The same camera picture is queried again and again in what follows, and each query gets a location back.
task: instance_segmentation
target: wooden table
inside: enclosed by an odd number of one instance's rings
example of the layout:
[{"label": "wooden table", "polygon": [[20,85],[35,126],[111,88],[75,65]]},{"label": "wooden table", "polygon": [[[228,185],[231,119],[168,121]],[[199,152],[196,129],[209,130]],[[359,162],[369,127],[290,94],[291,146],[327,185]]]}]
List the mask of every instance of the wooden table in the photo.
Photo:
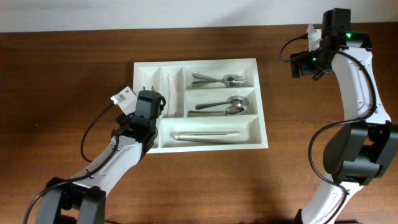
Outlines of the wooden table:
[{"label": "wooden table", "polygon": [[[371,35],[377,87],[398,122],[398,24],[353,29]],[[293,219],[321,181],[308,164],[309,140],[322,126],[343,119],[334,75],[317,82],[293,79],[290,65],[278,59],[280,48],[305,31],[306,26],[268,26],[0,34],[0,222],[20,223],[48,180],[68,178],[86,166],[81,137],[113,91],[132,84],[133,62],[228,58],[257,58],[269,149],[149,154],[109,194],[106,219],[189,224]],[[295,42],[285,56],[306,48],[306,41]],[[89,158],[108,145],[120,113],[113,109],[89,133]],[[321,170],[324,145],[336,131],[315,143]],[[338,219],[396,223],[398,160],[355,195]]]}]

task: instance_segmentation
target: white wall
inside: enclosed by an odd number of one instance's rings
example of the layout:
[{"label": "white wall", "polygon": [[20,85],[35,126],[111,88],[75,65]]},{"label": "white wall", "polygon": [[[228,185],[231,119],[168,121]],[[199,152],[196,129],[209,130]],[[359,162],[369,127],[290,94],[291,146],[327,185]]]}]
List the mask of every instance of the white wall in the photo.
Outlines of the white wall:
[{"label": "white wall", "polygon": [[398,21],[398,0],[0,0],[0,32]]}]

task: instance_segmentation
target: white tray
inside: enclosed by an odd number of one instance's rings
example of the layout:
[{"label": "white tray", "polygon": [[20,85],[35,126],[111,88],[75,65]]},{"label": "white tray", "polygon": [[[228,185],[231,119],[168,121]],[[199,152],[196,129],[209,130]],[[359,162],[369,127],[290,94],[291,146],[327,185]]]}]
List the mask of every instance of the white tray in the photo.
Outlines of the white tray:
[{"label": "white tray", "polygon": [[[193,73],[214,78],[226,74],[241,75],[245,86],[226,88],[222,83],[192,87]],[[169,103],[169,79],[172,76],[176,86],[174,118],[167,117]],[[266,124],[262,110],[259,74],[255,58],[231,60],[199,60],[181,62],[139,62],[134,63],[133,90],[138,92],[154,87],[166,99],[166,106],[157,120],[158,137],[148,153],[193,152],[228,149],[268,148]],[[230,96],[241,95],[249,100],[246,113],[237,116],[188,117],[188,111],[195,110],[200,103],[225,101]],[[214,106],[201,111],[225,110],[229,105]],[[212,144],[204,142],[176,141],[172,133],[238,131],[239,135],[217,139],[238,144]]]}]

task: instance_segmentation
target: cutlery tray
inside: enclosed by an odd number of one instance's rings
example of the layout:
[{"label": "cutlery tray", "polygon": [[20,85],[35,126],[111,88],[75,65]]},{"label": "cutlery tray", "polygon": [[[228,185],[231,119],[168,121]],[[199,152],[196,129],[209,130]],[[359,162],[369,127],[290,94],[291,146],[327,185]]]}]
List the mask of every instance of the cutlery tray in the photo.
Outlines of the cutlery tray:
[{"label": "cutlery tray", "polygon": [[[227,88],[223,83],[210,83],[191,86],[193,73],[222,79],[224,75],[240,75],[244,86]],[[172,108],[174,115],[168,116],[169,79],[175,85]],[[228,149],[268,148],[266,125],[262,110],[259,74],[255,58],[231,60],[197,60],[180,62],[139,62],[134,63],[133,90],[138,94],[144,88],[154,88],[166,99],[166,105],[156,125],[158,136],[148,153],[192,152]],[[195,105],[226,101],[230,96],[244,96],[249,100],[246,112],[234,116],[189,117]],[[212,106],[199,111],[224,111],[230,104]],[[214,139],[233,144],[208,142],[177,141],[175,133],[200,132],[239,132],[234,136],[199,136],[202,139]]]}]

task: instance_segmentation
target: cable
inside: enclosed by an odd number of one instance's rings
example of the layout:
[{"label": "cable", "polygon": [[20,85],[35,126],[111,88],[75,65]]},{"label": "cable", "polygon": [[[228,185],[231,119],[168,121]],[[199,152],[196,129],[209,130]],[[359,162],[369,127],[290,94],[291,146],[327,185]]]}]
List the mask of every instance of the cable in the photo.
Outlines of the cable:
[{"label": "cable", "polygon": [[[307,56],[309,56],[309,55],[312,55],[312,54],[315,54],[315,53],[318,53],[318,52],[322,51],[322,49],[318,49],[318,50],[314,50],[314,51],[307,52],[307,53],[305,53],[305,54],[299,55],[299,56],[297,56],[297,57],[294,57],[294,58],[291,58],[291,59],[288,59],[288,60],[284,60],[284,59],[282,58],[282,52],[283,52],[283,50],[285,49],[285,47],[286,47],[289,43],[291,43],[291,42],[293,42],[293,41],[295,41],[295,40],[304,39],[304,38],[305,38],[304,35],[302,35],[302,36],[300,36],[300,37],[296,37],[296,38],[290,40],[289,42],[287,42],[287,43],[282,47],[282,49],[280,50],[279,59],[280,59],[281,61],[283,61],[283,62],[291,62],[291,61],[298,60],[298,59],[301,59],[301,58],[304,58],[304,57],[307,57]],[[326,51],[329,52],[329,53],[340,54],[340,55],[342,55],[342,56],[344,56],[344,57],[347,57],[347,58],[349,58],[350,60],[352,60],[353,62],[355,62],[355,63],[358,65],[358,67],[363,71],[363,73],[364,73],[364,75],[365,75],[365,77],[366,77],[366,79],[367,79],[367,81],[368,81],[368,84],[369,84],[369,86],[370,86],[371,94],[372,94],[372,102],[373,102],[373,103],[372,103],[372,105],[371,105],[371,108],[370,108],[370,110],[369,110],[369,113],[368,113],[366,116],[363,116],[363,117],[361,117],[361,118],[346,120],[346,121],[340,121],[340,122],[337,122],[337,123],[332,123],[332,124],[329,124],[329,125],[327,125],[327,126],[321,128],[321,129],[319,129],[319,130],[312,136],[311,141],[310,141],[310,144],[308,145],[308,160],[309,160],[309,162],[310,162],[311,168],[312,168],[312,170],[314,171],[314,173],[315,173],[319,178],[321,178],[321,180],[323,180],[323,181],[325,181],[326,183],[331,184],[331,185],[333,185],[333,186],[335,186],[335,187],[338,187],[338,188],[340,188],[340,189],[343,191],[343,198],[341,199],[341,202],[340,202],[339,206],[337,207],[337,209],[335,210],[335,212],[333,212],[333,214],[331,215],[331,217],[329,217],[329,219],[328,219],[324,224],[327,224],[328,222],[330,222],[332,219],[334,219],[334,218],[336,217],[337,213],[340,212],[341,208],[343,207],[343,205],[344,205],[345,202],[346,202],[346,199],[347,199],[347,196],[348,196],[349,192],[348,192],[348,190],[347,190],[345,187],[343,187],[342,185],[336,184],[336,183],[334,183],[334,182],[328,180],[326,177],[322,176],[321,173],[319,173],[319,171],[318,171],[317,168],[315,167],[315,164],[313,163],[313,159],[312,159],[312,147],[313,147],[313,143],[315,142],[315,140],[316,140],[316,138],[318,137],[318,135],[320,135],[322,132],[326,131],[327,129],[330,129],[330,128],[333,128],[333,127],[336,127],[336,126],[340,126],[340,125],[353,124],[353,123],[365,121],[366,119],[370,118],[370,117],[373,115],[373,113],[376,111],[376,109],[377,109],[377,106],[376,106],[376,91],[375,91],[375,88],[374,88],[374,85],[373,85],[373,82],[372,82],[372,78],[371,78],[370,74],[368,73],[368,71],[366,70],[365,66],[362,65],[361,62],[358,61],[356,58],[354,58],[353,56],[351,56],[351,55],[349,55],[349,54],[346,54],[346,53],[344,53],[344,52],[335,51],[335,50],[326,50]]]},{"label": "cable", "polygon": [[63,185],[66,184],[70,184],[72,182],[76,182],[76,181],[80,181],[80,180],[84,180],[86,178],[91,177],[92,175],[96,174],[103,166],[105,166],[105,164],[107,162],[109,162],[109,160],[113,157],[113,155],[116,153],[116,151],[118,150],[118,145],[119,145],[119,136],[117,134],[113,134],[113,136],[116,138],[115,140],[115,145],[112,149],[112,152],[109,154],[109,156],[93,171],[88,172],[86,175],[81,176],[81,177],[76,177],[76,178],[72,178],[72,179],[67,179],[61,183],[57,183],[55,185],[52,185],[50,187],[45,188],[44,190],[42,190],[39,194],[37,194],[37,196],[33,199],[33,201],[31,201],[31,203],[29,204],[29,206],[27,207],[27,210],[25,212],[25,216],[24,216],[24,221],[23,224],[27,224],[27,221],[29,219],[29,215],[30,212],[32,211],[33,206],[36,204],[36,202],[43,197],[43,195],[45,195],[46,193],[48,193],[49,191],[56,189],[58,187],[61,187]]},{"label": "cable", "polygon": [[86,156],[85,156],[85,153],[84,153],[84,151],[83,151],[83,145],[84,145],[84,143],[85,143],[85,139],[86,139],[86,136],[87,136],[87,134],[88,134],[88,132],[90,131],[90,129],[94,126],[94,124],[95,123],[97,123],[97,121],[102,117],[102,116],[104,116],[104,114],[106,114],[106,112],[108,112],[112,107],[114,106],[114,103],[111,103],[89,126],[88,126],[88,128],[87,128],[87,130],[86,130],[86,132],[85,132],[85,134],[83,135],[83,139],[81,139],[81,143],[80,143],[80,153],[81,153],[81,156],[82,156],[82,158],[85,160],[85,161],[87,161],[87,162],[93,162],[92,160],[89,160]]}]

